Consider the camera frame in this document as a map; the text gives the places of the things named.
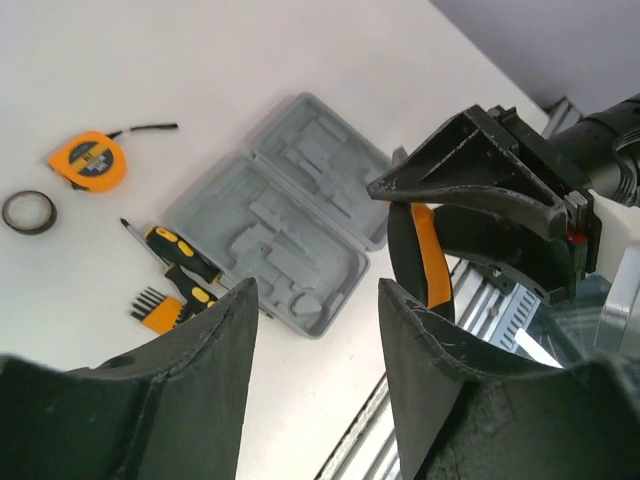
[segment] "black electrical tape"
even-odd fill
[[[19,221],[11,216],[11,213],[9,211],[12,202],[26,196],[38,197],[48,208],[48,212],[46,213],[44,220],[34,226],[25,226],[24,224],[21,225]],[[38,192],[37,190],[23,190],[21,192],[14,193],[2,204],[2,219],[4,220],[4,223],[6,223],[16,232],[22,233],[23,235],[37,235],[39,233],[46,232],[53,226],[54,223],[56,223],[57,217],[58,209],[56,208],[53,201],[51,201],[51,199],[44,193]]]

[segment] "tabletop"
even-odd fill
[[[155,334],[128,315],[146,286],[171,293],[118,218],[162,223],[173,200],[283,99],[317,95],[382,151],[411,151],[479,103],[545,115],[426,0],[114,0],[0,5],[0,197],[41,190],[51,230],[0,227],[0,352],[95,367]],[[65,140],[145,123],[123,138],[113,191],[74,191],[44,159]],[[327,334],[259,322],[239,479],[312,479],[384,373],[377,282],[386,249]]]

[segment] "open tool case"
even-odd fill
[[[310,94],[178,201],[173,228],[232,287],[258,283],[261,307],[321,336],[386,241],[388,208],[365,187],[389,160]]]

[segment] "orange tape measure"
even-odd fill
[[[177,123],[132,127],[109,134],[90,131],[75,137],[47,160],[49,166],[77,190],[106,192],[122,181],[127,163],[114,138],[125,131],[175,130]]]

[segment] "screwdriver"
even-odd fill
[[[160,257],[200,275],[207,283],[214,282],[220,275],[218,268],[209,265],[185,239],[171,230],[153,227],[147,233],[146,244]]]
[[[177,263],[171,263],[154,252],[151,247],[147,245],[142,235],[140,235],[129,222],[124,218],[121,218],[120,222],[124,225],[124,228],[126,228],[136,240],[142,243],[159,262],[161,262],[165,267],[168,267],[164,272],[165,278],[169,279],[176,286],[182,296],[187,300],[187,305],[189,305],[194,314],[198,314],[203,310],[206,310],[216,302],[217,298],[214,297],[213,294],[204,290],[195,280],[184,273],[180,268],[180,265]]]

